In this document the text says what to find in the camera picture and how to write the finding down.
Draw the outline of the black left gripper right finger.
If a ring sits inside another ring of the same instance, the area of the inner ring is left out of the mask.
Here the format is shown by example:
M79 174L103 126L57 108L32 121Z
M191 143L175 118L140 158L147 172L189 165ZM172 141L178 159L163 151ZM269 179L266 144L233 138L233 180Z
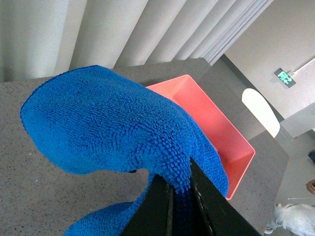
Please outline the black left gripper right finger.
M260 233L226 200L191 159L193 234L195 236L259 236Z

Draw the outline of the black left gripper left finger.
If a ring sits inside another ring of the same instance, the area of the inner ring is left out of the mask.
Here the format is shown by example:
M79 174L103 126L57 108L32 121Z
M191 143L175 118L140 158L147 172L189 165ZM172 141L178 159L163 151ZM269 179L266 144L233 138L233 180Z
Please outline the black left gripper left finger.
M155 175L139 209L122 236L171 236L173 229L174 188Z

